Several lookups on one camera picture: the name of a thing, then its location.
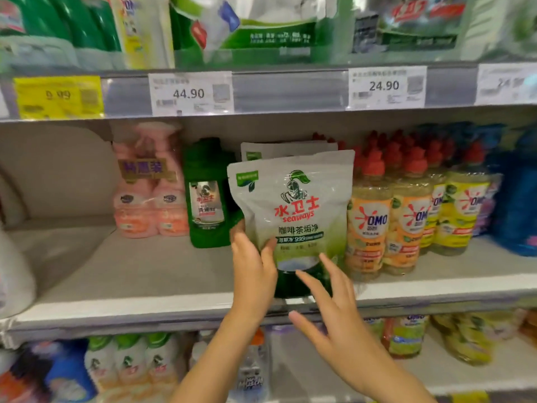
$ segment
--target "white shelf surface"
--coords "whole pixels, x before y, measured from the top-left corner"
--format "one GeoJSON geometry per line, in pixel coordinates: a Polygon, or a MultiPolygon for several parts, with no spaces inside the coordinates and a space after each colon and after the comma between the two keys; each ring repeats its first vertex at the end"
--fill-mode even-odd
{"type": "MultiPolygon", "coordinates": [[[[299,332],[272,333],[272,401],[344,403],[364,397],[343,382],[299,332]]],[[[440,333],[429,328],[421,354],[398,360],[436,396],[478,390],[537,387],[537,349],[521,338],[500,344],[488,366],[470,366],[451,356],[440,333]]]]}
{"type": "MultiPolygon", "coordinates": [[[[39,285],[36,303],[10,319],[13,330],[219,319],[231,307],[229,247],[195,249],[188,237],[124,238],[107,220],[44,225],[10,232],[39,285]]],[[[360,307],[537,296],[537,259],[476,238],[461,256],[427,254],[407,276],[382,275],[356,289],[360,307]]],[[[315,307],[311,297],[275,300],[272,311],[283,304],[315,307]]]]}

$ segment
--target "yellow price tag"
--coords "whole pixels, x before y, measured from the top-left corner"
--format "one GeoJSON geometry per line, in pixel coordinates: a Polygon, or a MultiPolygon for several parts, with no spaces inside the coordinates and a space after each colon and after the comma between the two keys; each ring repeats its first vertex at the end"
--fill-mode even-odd
{"type": "Polygon", "coordinates": [[[484,390],[468,393],[455,393],[451,395],[453,403],[490,403],[490,398],[484,390]]]}
{"type": "Polygon", "coordinates": [[[15,78],[13,81],[23,120],[104,118],[99,76],[15,78]]]}

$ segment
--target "pink bottle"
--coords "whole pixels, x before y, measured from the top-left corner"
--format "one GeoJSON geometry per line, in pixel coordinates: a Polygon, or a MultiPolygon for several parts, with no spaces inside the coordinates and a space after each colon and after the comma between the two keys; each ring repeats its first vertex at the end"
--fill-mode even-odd
{"type": "MultiPolygon", "coordinates": [[[[135,160],[134,147],[126,143],[113,143],[118,160],[135,160]]],[[[124,179],[114,194],[114,218],[123,236],[141,238],[158,235],[152,201],[153,184],[148,179],[137,179],[129,184],[124,179]]]]}
{"type": "Polygon", "coordinates": [[[152,194],[155,198],[158,232],[164,236],[186,236],[189,234],[189,216],[186,210],[185,180],[170,144],[170,136],[176,128],[153,121],[138,124],[136,131],[142,138],[154,141],[155,157],[166,160],[166,168],[171,174],[170,178],[158,182],[152,194]]]}

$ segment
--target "left hand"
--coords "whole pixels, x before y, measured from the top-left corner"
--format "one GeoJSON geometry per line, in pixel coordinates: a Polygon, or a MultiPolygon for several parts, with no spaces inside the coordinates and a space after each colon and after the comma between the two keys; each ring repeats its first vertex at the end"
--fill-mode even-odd
{"type": "Polygon", "coordinates": [[[274,264],[273,251],[276,238],[270,239],[261,254],[248,239],[238,231],[233,236],[233,305],[232,311],[259,325],[274,298],[278,270],[274,264]]]}

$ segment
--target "hand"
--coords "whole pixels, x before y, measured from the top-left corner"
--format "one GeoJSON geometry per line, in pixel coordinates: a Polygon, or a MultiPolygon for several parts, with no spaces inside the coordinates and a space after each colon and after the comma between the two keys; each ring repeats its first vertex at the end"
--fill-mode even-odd
{"type": "Polygon", "coordinates": [[[349,386],[375,400],[386,401],[383,389],[400,378],[402,371],[361,319],[352,281],[325,254],[319,258],[330,274],[332,298],[319,280],[304,271],[297,270],[296,275],[312,291],[328,336],[297,311],[291,311],[289,319],[349,386]]]}
{"type": "Polygon", "coordinates": [[[272,253],[276,238],[270,239],[261,255],[242,231],[233,236],[233,305],[232,311],[257,326],[271,306],[278,280],[272,253]]]}

